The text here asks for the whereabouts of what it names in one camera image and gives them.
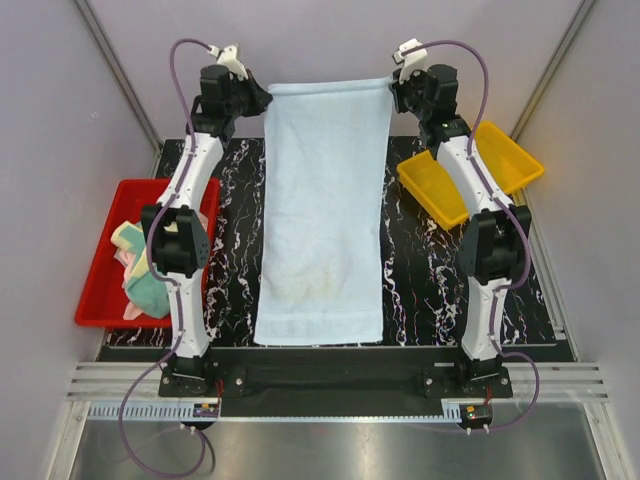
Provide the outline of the light blue towel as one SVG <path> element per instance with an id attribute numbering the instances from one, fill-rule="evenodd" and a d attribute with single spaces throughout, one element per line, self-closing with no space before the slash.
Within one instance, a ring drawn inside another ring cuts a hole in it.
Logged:
<path id="1" fill-rule="evenodd" d="M 273 84 L 269 93 L 254 339 L 263 346 L 378 342 L 389 79 Z"/>

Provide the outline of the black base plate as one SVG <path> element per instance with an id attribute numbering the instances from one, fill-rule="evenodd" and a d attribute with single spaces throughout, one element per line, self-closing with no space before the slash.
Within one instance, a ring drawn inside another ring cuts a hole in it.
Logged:
<path id="1" fill-rule="evenodd" d="M 170 360 L 162 397 L 218 400 L 225 420 L 447 420 L 444 403 L 510 399 L 500 361 L 473 376 L 456 347 L 212 348 Z"/>

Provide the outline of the yellow plastic tray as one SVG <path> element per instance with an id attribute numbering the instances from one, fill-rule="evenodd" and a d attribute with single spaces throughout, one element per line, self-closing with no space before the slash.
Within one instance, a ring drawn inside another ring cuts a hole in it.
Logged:
<path id="1" fill-rule="evenodd" d="M 544 166 L 494 123 L 484 121 L 476 134 L 479 155 L 503 192 L 510 195 L 544 173 Z M 445 230 L 462 224 L 468 211 L 445 168 L 423 151 L 397 166 L 400 183 Z"/>

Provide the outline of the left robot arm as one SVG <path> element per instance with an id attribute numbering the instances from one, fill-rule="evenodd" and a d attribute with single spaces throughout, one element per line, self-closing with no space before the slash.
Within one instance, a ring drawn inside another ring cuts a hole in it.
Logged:
<path id="1" fill-rule="evenodd" d="M 203 396 L 215 386 L 202 294 L 211 241 L 199 212 L 236 120 L 261 115 L 271 100 L 245 67 L 202 68 L 200 93 L 187 112 L 187 136 L 178 166 L 161 196 L 141 211 L 149 270 L 164 284 L 169 299 L 172 342 L 161 362 L 163 394 Z"/>

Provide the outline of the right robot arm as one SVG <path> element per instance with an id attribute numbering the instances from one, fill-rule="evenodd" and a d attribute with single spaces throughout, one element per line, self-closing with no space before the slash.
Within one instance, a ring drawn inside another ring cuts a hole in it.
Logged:
<path id="1" fill-rule="evenodd" d="M 468 278 L 467 321 L 453 375 L 460 393 L 476 396 L 501 381 L 499 330 L 507 290 L 529 274 L 531 214 L 498 186 L 481 159 L 473 130 L 458 115 L 455 68 L 399 68 L 390 89 L 397 112 L 417 118 L 423 143 L 453 180 L 469 214 L 459 250 Z"/>

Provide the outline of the aluminium frame post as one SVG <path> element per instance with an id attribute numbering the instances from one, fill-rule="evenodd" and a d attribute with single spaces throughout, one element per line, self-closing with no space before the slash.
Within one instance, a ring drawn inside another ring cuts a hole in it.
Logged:
<path id="1" fill-rule="evenodd" d="M 164 143 L 153 126 L 149 115 L 145 111 L 139 96 L 135 92 L 120 59 L 118 58 L 116 50 L 113 47 L 112 42 L 110 41 L 91 2 L 87 0 L 72 0 L 71 4 L 87 29 L 90 38 L 105 62 L 120 93 L 124 97 L 131 113 L 134 115 L 138 125 L 142 129 L 151 146 L 153 163 L 150 170 L 150 176 L 155 177 L 161 160 Z"/>
<path id="2" fill-rule="evenodd" d="M 556 75 L 569 56 L 575 42 L 588 23 L 594 10 L 598 6 L 598 0 L 581 0 L 557 43 L 549 61 L 543 69 L 533 91 L 526 101 L 509 137 L 518 142 L 526 128 L 533 119 L 536 110 L 549 91 Z"/>

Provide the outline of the right aluminium frame post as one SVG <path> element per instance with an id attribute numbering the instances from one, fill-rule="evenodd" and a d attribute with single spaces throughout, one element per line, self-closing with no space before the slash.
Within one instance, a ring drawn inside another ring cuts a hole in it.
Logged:
<path id="1" fill-rule="evenodd" d="M 556 75 L 569 56 L 575 42 L 588 23 L 594 10 L 598 6 L 598 0 L 581 0 L 557 43 L 549 61 L 543 69 L 533 91 L 526 101 L 509 137 L 518 142 L 526 128 L 533 119 L 536 110 L 549 91 Z"/>

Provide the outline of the red plastic bin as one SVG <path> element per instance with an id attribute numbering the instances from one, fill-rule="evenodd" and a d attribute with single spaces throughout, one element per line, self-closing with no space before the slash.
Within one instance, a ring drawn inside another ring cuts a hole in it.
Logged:
<path id="1" fill-rule="evenodd" d="M 127 320 L 125 309 L 129 298 L 122 286 L 125 266 L 116 259 L 117 247 L 111 236 L 123 222 L 140 221 L 142 208 L 155 204 L 169 185 L 164 179 L 126 179 L 118 185 L 103 232 L 88 272 L 75 322 L 84 327 L 169 328 L 171 317 L 154 318 L 146 314 Z"/>

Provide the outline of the left aluminium frame post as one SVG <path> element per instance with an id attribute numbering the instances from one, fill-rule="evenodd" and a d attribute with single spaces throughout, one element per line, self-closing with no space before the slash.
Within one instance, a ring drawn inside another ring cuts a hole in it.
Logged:
<path id="1" fill-rule="evenodd" d="M 91 2 L 87 0 L 72 0 L 71 4 L 87 29 L 90 38 L 105 62 L 120 93 L 124 97 L 131 113 L 134 115 L 138 125 L 142 129 L 151 146 L 153 163 L 150 170 L 150 176 L 155 177 L 161 160 L 164 143 L 153 126 L 149 115 L 145 111 L 139 96 L 135 92 L 120 59 L 118 58 L 116 50 L 113 47 L 112 42 L 110 41 Z"/>

